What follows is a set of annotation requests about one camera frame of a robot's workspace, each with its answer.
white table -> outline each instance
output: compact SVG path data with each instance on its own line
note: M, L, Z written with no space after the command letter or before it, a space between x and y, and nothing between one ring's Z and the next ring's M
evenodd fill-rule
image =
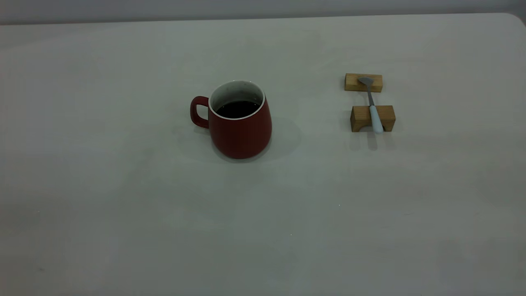
M251 161L190 121L232 79ZM520 295L525 81L508 14L0 27L0 294Z

wooden block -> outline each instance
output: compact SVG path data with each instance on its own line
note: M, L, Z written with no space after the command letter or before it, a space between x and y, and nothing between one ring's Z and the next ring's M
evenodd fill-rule
M376 106L378 116L382 122L383 130L390 132L393 130L396 116L393 106ZM371 126L371 112L369 106L353 106L351 111L351 127L353 132L359 132L364 126Z
M374 79L371 86L371 92L381 93L383 88L383 77L382 75L370 75L370 74L345 74L345 90L355 92L366 92L367 86L358 81L358 78L365 76Z

spoon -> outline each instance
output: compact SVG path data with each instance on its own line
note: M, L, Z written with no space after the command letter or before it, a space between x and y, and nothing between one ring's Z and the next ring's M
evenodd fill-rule
M375 131L375 134L383 133L382 122L380 121L380 116L378 116L378 111L376 110L375 103L372 101L371 95L371 85L375 81L369 77L360 77L358 81L367 86L367 94L369 95L369 111L371 112L371 121L372 129Z

coffee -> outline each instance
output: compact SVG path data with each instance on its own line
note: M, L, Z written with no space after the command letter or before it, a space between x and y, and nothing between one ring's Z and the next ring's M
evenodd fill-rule
M256 112L259 105L252 101L231 102L219 108L216 112L226 118L241 118Z

gray wall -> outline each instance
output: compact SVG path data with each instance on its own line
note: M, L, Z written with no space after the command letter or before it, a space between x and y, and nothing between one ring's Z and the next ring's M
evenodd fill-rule
M519 18L526 24L526 1L519 1L517 4L515 4L514 7L512 7L512 13Z
M0 0L0 24L511 12L522 3L524 0Z

